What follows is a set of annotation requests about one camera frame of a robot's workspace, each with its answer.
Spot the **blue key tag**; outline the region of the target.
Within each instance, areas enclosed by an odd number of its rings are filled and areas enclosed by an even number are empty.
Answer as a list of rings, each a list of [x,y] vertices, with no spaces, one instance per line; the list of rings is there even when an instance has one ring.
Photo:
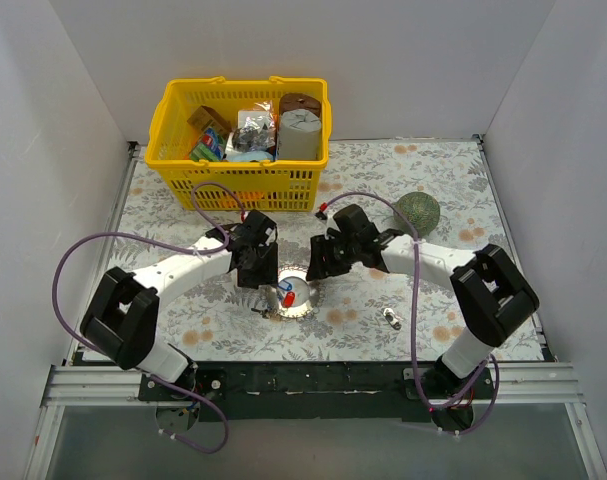
[[[287,281],[287,280],[281,280],[278,283],[278,288],[280,290],[285,291],[285,292],[290,292],[290,291],[293,290],[293,285],[289,281]]]

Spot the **red key tag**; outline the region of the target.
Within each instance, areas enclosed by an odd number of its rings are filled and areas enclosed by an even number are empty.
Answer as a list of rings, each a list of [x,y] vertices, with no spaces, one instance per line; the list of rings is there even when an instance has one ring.
[[[291,308],[296,300],[296,295],[293,291],[289,291],[285,294],[285,296],[281,300],[281,305],[284,308]]]

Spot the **metal ring disc with keyrings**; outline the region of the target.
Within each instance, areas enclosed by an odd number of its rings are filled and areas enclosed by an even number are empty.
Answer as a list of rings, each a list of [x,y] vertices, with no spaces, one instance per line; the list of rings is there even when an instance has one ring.
[[[293,285],[296,300],[291,308],[284,308],[281,300],[287,292],[275,285],[263,286],[260,292],[263,295],[264,304],[253,308],[253,311],[268,319],[278,320],[300,320],[315,312],[319,306],[323,292],[317,281],[306,280],[306,269],[289,265],[279,269],[278,283],[287,280]]]

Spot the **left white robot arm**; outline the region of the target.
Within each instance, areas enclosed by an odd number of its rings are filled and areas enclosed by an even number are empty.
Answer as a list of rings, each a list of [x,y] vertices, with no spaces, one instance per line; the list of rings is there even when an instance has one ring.
[[[277,224],[252,210],[244,221],[213,228],[186,253],[127,272],[113,267],[102,277],[80,325],[82,336],[123,370],[161,379],[176,400],[196,387],[193,360],[157,336],[159,313],[196,286],[237,273],[237,286],[258,289],[278,282]]]

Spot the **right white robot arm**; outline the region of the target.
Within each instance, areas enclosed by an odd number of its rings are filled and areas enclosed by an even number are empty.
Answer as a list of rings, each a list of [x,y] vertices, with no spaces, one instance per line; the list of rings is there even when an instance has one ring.
[[[465,321],[454,343],[425,371],[415,369],[421,399],[430,394],[454,400],[472,387],[493,351],[539,308],[540,301],[501,247],[463,250],[414,239],[398,229],[379,230],[363,209],[348,205],[333,215],[319,210],[326,230],[311,238],[306,278],[324,280],[360,263],[389,274],[405,274],[452,291]]]

